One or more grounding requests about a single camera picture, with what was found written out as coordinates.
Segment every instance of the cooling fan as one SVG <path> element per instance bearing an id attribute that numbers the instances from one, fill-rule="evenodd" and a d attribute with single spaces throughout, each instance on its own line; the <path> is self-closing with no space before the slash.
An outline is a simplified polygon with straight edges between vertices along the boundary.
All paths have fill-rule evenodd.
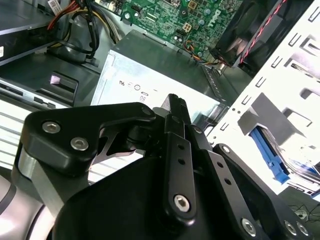
<path id="1" fill-rule="evenodd" d="M 255 75 L 313 0 L 244 0 L 210 52 Z"/>

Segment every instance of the motherboard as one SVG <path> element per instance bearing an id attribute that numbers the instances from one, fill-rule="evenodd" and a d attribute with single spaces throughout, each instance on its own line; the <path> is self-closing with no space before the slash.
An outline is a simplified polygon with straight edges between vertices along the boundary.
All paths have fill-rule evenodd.
<path id="1" fill-rule="evenodd" d="M 183 49 L 188 41 L 196 55 L 212 62 L 214 48 L 243 0 L 107 0 L 111 12 Z"/>

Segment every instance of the capacitor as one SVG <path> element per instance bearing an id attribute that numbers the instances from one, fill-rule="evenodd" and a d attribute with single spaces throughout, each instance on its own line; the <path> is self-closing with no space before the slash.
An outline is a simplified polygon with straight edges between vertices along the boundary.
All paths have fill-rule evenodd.
<path id="1" fill-rule="evenodd" d="M 204 10 L 204 15 L 210 15 L 211 14 L 211 10 L 209 8 Z"/>
<path id="2" fill-rule="evenodd" d="M 124 18 L 128 20 L 128 19 L 130 18 L 130 14 L 129 14 L 129 13 L 126 13 L 126 14 L 124 15 Z"/>
<path id="3" fill-rule="evenodd" d="M 200 19 L 200 20 L 198 21 L 198 24 L 199 24 L 200 26 L 203 26 L 203 25 L 205 25 L 205 20 L 203 20 L 203 19 Z"/>

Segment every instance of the white metal frame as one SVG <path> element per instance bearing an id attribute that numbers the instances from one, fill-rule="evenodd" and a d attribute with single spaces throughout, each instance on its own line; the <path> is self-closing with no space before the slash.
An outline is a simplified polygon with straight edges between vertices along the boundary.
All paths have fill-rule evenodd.
<path id="1" fill-rule="evenodd" d="M 277 194 L 287 185 L 281 185 L 274 179 L 254 141 L 243 135 L 238 120 L 260 93 L 264 93 L 280 111 L 291 109 L 311 120 L 311 128 L 301 125 L 296 119 L 291 119 L 294 121 L 291 122 L 305 134 L 308 141 L 306 144 L 320 148 L 320 141 L 317 141 L 317 135 L 320 134 L 320 83 L 317 80 L 320 80 L 306 76 L 291 67 L 292 63 L 296 63 L 306 72 L 310 72 L 305 65 L 306 62 L 320 66 L 320 52 L 314 49 L 310 51 L 306 47 L 306 42 L 309 41 L 315 46 L 320 46 L 320 0 L 315 0 L 311 4 L 219 124 L 207 136 L 209 142 L 213 144 L 224 143 L 230 146 Z M 303 99 L 300 94 L 305 89 L 312 90 L 314 94 Z"/>

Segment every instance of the red wire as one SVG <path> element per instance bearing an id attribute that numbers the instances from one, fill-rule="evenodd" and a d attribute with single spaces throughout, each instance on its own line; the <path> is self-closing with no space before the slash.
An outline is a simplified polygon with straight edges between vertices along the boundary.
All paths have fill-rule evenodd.
<path id="1" fill-rule="evenodd" d="M 286 2 L 287 0 L 282 0 L 282 2 L 279 3 L 279 5 L 276 7 L 276 9 L 273 11 L 272 15 L 269 16 L 269 18 L 267 19 L 267 21 L 264 23 L 263 27 L 260 29 L 259 33 L 255 36 L 255 38 L 253 39 L 252 43 L 250 44 L 250 47 L 247 49 L 247 51 L 245 52 L 245 54 L 241 57 L 240 63 L 242 64 L 244 59 L 248 56 L 249 52 L 251 51 L 251 49 L 254 47 L 254 45 L 256 44 L 258 38 L 260 37 L 260 35 L 262 34 L 262 32 L 264 31 L 264 29 L 266 28 L 266 26 L 270 23 L 271 19 L 279 12 L 279 9 L 282 7 L 282 5 Z"/>
<path id="2" fill-rule="evenodd" d="M 49 23 L 49 26 L 47 27 L 47 29 L 50 30 L 50 29 L 53 27 L 53 25 L 55 24 L 55 21 L 58 19 L 58 17 L 59 17 L 61 14 L 68 13 L 68 12 L 72 12 L 73 9 L 74 9 L 75 7 L 77 7 L 77 4 L 75 4 L 75 3 L 76 3 L 76 1 L 73 0 L 73 1 L 69 4 L 69 6 L 67 6 L 63 11 L 61 11 L 58 15 L 56 15 L 56 16 L 52 19 L 52 21 Z"/>

